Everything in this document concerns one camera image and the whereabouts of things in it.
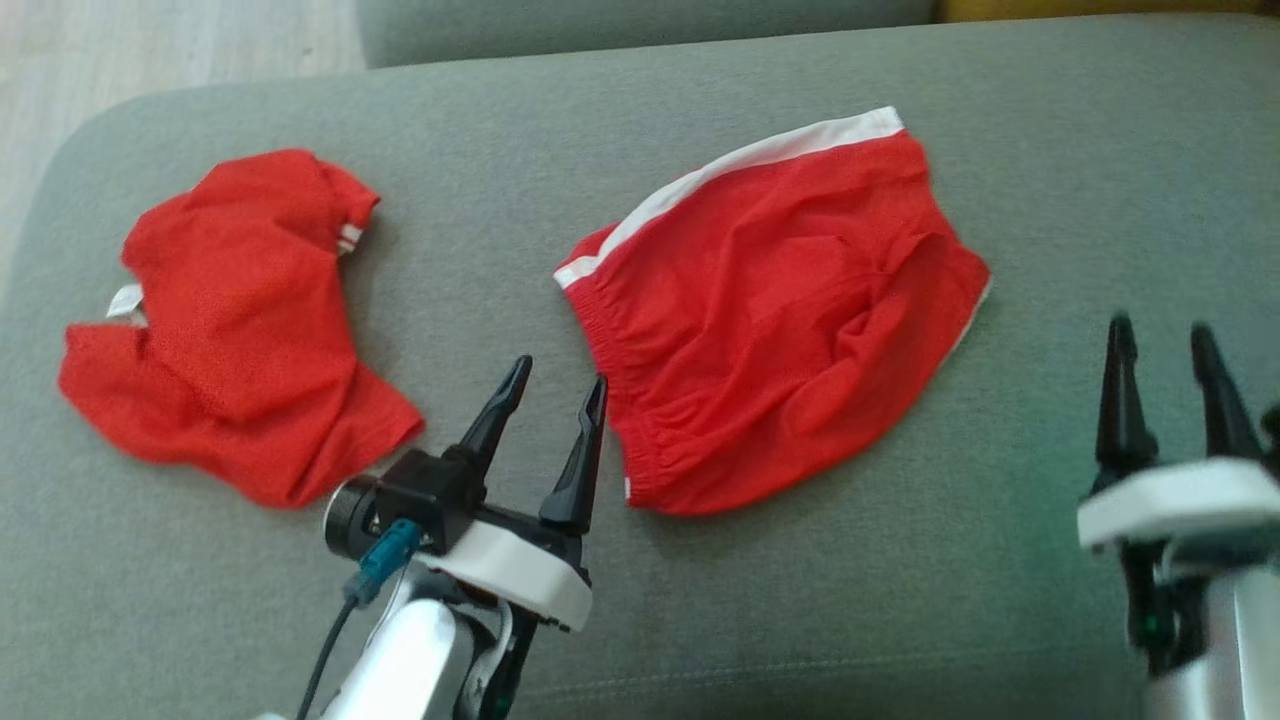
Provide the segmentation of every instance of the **red fabric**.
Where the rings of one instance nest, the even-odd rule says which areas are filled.
[[[584,238],[557,279],[612,231]],[[901,131],[714,177],[564,292],[609,378],[628,502],[699,515],[876,442],[988,279]]]
[[[347,329],[337,242],[376,202],[305,150],[218,165],[124,242],[148,327],[68,327],[59,387],[134,457],[271,507],[332,491],[424,427]]]

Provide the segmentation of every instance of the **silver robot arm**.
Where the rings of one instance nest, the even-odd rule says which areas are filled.
[[[1213,336],[1192,331],[1204,460],[1158,464],[1129,319],[1111,322],[1098,420],[1101,468],[1080,546],[1115,548],[1130,643],[1146,653],[1151,720],[1280,717],[1280,407],[1263,452]]]
[[[579,413],[581,432],[538,516],[484,503],[485,473],[531,366],[530,357],[518,359],[442,456],[411,450],[381,478],[360,477],[334,493],[324,521],[334,553],[364,568],[404,523],[417,541],[397,562],[387,609],[321,720],[502,720],[538,628],[577,632],[586,624],[582,536],[595,498],[604,378]]]

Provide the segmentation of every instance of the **white trim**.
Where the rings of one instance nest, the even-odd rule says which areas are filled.
[[[365,229],[344,223],[338,233],[338,255],[346,255],[355,252],[356,243],[360,242],[360,236],[365,233]]]
[[[941,368],[942,365],[946,365],[947,360],[951,359],[951,356],[955,354],[956,348],[960,347],[960,343],[964,342],[964,336],[969,334],[969,328],[973,327],[974,319],[978,318],[978,310],[982,309],[982,304],[987,301],[987,296],[988,295],[991,295],[991,278],[989,277],[987,279],[987,286],[982,288],[982,295],[978,296],[978,302],[975,302],[974,306],[973,306],[973,313],[969,313],[969,322],[964,324],[964,329],[960,331],[960,337],[957,337],[956,341],[955,341],[955,343],[951,345],[951,350],[947,351],[947,355],[946,355],[946,357],[942,359],[942,363],[938,363],[938,368]]]
[[[129,283],[120,290],[115,291],[111,296],[111,302],[106,306],[108,318],[119,318],[122,315],[128,315],[142,305],[142,284]]]
[[[609,237],[604,238],[600,250],[595,255],[575,258],[557,269],[554,274],[556,282],[562,288],[567,288],[590,275],[611,252],[635,236],[645,223],[671,210],[716,177],[744,168],[791,160],[801,155],[820,152],[842,145],[854,145],[856,142],[888,137],[902,129],[902,120],[897,117],[897,110],[886,106],[851,118],[823,120],[740,147],[663,186],[646,197],[644,202],[618,223],[618,227],[613,228],[613,232],[609,233]]]

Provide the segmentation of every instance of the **gray couch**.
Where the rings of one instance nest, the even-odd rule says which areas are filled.
[[[305,146],[351,168],[384,196],[344,261],[362,357],[440,450],[532,354],[490,473],[493,501],[532,509],[593,374],[550,279],[571,245],[728,150],[887,104],[992,268],[968,338],[870,451],[742,511],[626,509],[611,437],[594,614],[539,635],[513,717],[1135,717],[1119,570],[1075,543],[1106,320],[1134,316],[1169,456],[1203,442],[1192,320],[1247,397],[1274,400],[1276,67],[1275,20],[1119,15],[444,63],[108,111],[45,177],[0,316],[0,717],[289,712],[351,569],[320,507],[265,511],[132,461],[59,397],[61,331],[127,281],[140,213],[233,156]]]

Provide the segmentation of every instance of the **blue connector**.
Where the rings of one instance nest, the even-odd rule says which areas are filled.
[[[360,559],[360,570],[342,587],[342,594],[356,607],[369,607],[383,584],[408,564],[422,542],[422,529],[401,518],[378,538],[374,547]]]

